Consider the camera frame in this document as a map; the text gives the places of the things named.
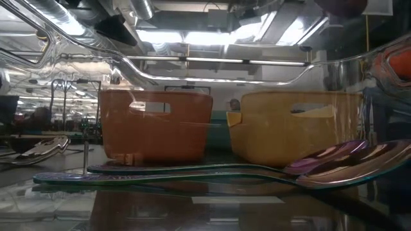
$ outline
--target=teal container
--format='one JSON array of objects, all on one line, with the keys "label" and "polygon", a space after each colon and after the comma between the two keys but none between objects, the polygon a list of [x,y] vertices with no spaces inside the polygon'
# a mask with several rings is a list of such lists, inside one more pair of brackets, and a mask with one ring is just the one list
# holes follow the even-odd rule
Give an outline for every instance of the teal container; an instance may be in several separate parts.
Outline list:
[{"label": "teal container", "polygon": [[208,129],[205,148],[208,150],[231,151],[226,111],[213,111],[211,113],[211,125]]}]

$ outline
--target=orange object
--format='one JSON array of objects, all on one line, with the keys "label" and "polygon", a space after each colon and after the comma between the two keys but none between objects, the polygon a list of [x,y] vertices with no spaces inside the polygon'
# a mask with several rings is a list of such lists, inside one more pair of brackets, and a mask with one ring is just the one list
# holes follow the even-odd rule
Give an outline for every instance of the orange object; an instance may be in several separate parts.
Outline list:
[{"label": "orange object", "polygon": [[[129,165],[195,161],[204,156],[213,98],[190,92],[100,92],[104,150]],[[170,113],[144,112],[133,102],[161,102]]]},{"label": "orange object", "polygon": [[[253,164],[285,167],[356,139],[361,94],[263,91],[243,95],[228,112],[232,151]],[[304,109],[295,113],[294,108]]]}]

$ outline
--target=reflective table surface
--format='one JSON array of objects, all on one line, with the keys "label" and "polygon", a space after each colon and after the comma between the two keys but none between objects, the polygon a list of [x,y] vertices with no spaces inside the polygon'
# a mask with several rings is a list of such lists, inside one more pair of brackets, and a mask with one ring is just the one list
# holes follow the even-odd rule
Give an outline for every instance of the reflective table surface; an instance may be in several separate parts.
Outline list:
[{"label": "reflective table surface", "polygon": [[[107,161],[92,146],[89,164]],[[43,171],[82,173],[70,151],[0,172],[0,230],[409,230],[410,167],[339,191],[255,181],[167,182],[133,187],[36,185]]]}]

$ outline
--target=yellow container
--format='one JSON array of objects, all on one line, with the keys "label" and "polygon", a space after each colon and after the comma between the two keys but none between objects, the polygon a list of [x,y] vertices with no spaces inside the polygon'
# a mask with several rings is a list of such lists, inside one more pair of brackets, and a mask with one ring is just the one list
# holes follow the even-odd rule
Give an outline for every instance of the yellow container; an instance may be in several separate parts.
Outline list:
[{"label": "yellow container", "polygon": [[361,102],[361,94],[345,92],[246,94],[241,112],[227,113],[232,151],[254,164],[285,167],[356,139]]}]

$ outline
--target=wire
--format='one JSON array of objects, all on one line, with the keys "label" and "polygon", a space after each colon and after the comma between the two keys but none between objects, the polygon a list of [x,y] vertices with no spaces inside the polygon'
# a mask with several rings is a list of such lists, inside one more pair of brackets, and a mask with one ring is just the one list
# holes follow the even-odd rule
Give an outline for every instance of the wire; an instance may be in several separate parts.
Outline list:
[{"label": "wire", "polygon": [[217,8],[218,8],[219,10],[221,10],[221,8],[220,8],[216,3],[212,2],[212,1],[208,1],[208,2],[204,5],[203,12],[206,11],[206,7],[207,7],[208,4],[210,4],[210,3],[214,4],[215,6],[217,6]]}]

